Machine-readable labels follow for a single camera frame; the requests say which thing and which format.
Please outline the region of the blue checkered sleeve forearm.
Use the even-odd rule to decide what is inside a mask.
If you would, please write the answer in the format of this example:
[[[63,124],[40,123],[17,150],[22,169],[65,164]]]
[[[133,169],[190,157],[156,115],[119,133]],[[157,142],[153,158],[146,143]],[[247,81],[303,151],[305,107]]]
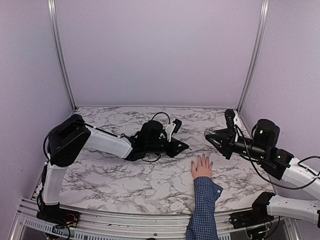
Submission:
[[[216,201],[223,188],[209,177],[198,177],[194,181],[195,209],[187,226],[187,240],[217,240],[215,219]]]

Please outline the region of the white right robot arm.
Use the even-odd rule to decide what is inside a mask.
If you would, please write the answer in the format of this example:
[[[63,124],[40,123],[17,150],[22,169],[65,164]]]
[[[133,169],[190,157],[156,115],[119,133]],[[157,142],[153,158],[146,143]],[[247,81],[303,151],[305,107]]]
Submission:
[[[224,129],[207,128],[205,139],[227,160],[232,154],[259,165],[268,175],[291,183],[293,190],[304,189],[315,200],[287,198],[273,192],[262,192],[252,203],[252,209],[241,216],[231,216],[234,227],[258,224],[264,218],[288,217],[320,224],[320,175],[292,153],[276,147],[280,128],[268,119],[260,119],[252,129],[252,138],[244,137],[239,126],[230,118]]]

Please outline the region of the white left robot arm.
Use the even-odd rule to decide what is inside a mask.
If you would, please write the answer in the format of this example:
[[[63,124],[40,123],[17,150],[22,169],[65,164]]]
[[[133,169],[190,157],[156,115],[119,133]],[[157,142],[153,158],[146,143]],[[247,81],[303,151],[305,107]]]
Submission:
[[[83,149],[107,153],[129,162],[143,160],[154,154],[174,158],[189,146],[174,138],[182,125],[179,119],[169,121],[167,126],[151,119],[145,122],[134,135],[116,135],[85,122],[79,114],[54,127],[43,141],[46,163],[42,174],[40,202],[44,204],[43,213],[53,223],[63,219],[60,205],[60,189],[69,166]]]

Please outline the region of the person's hand with long nails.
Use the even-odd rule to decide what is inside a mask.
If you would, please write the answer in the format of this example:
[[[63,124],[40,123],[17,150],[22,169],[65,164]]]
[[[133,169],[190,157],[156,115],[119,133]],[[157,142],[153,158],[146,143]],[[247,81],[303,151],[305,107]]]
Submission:
[[[208,155],[202,154],[197,156],[197,163],[191,162],[191,174],[193,179],[206,177],[212,178],[213,162]]]

